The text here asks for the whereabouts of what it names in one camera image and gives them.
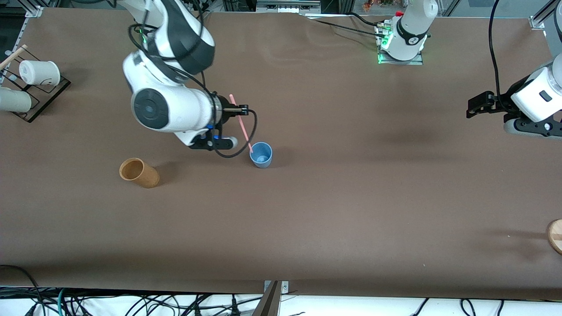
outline white floor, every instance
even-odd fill
[[[242,301],[258,297],[258,295],[237,295],[237,300]],[[194,296],[177,296],[180,305],[189,305]],[[116,297],[107,299],[91,299],[84,302],[92,316],[124,316],[129,308],[138,301],[137,297]],[[410,316],[416,312],[423,299],[410,298],[382,298],[382,297],[342,297],[342,296],[296,296],[285,295],[282,297],[279,316],[346,316],[346,315],[372,315],[372,316]],[[495,316],[500,305],[494,300],[471,300],[478,316]],[[420,316],[463,316],[458,299],[430,299]],[[0,300],[0,316],[23,316],[33,306],[29,299]],[[231,305],[230,295],[214,295],[207,299],[201,306]],[[250,311],[257,305],[257,301],[239,307],[243,315],[251,315]],[[465,304],[468,313],[470,307]],[[202,316],[211,316],[218,310],[202,310]],[[35,309],[35,316],[41,316],[40,307]],[[58,316],[48,309],[49,316]],[[145,308],[137,314],[146,315]],[[151,315],[173,316],[169,308],[158,307]],[[506,301],[501,316],[528,316],[528,315],[562,315],[562,303]]]

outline wooden disk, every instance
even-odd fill
[[[562,219],[553,220],[546,229],[549,243],[556,252],[562,255]]]

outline teal cable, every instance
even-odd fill
[[[64,288],[61,289],[61,291],[58,293],[58,299],[57,299],[57,307],[58,307],[58,316],[63,316],[62,315],[62,293],[64,292]]]

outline black connector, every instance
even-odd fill
[[[236,302],[234,294],[232,294],[232,313],[230,316],[240,316],[240,310],[238,309],[238,303]]]
[[[248,104],[241,104],[238,106],[240,109],[242,109],[242,111],[240,111],[239,115],[249,115],[250,113],[248,112]]]
[[[33,305],[27,313],[25,313],[25,316],[33,316],[33,312],[35,312],[35,307],[37,307],[37,304]]]

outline wooden stick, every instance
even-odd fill
[[[0,70],[3,70],[12,60],[14,60],[19,54],[23,53],[23,51],[27,48],[27,45],[22,45],[20,48],[18,48],[15,52],[13,52],[11,55],[8,56],[8,58],[6,58],[6,60],[4,60],[3,62],[0,63]]]

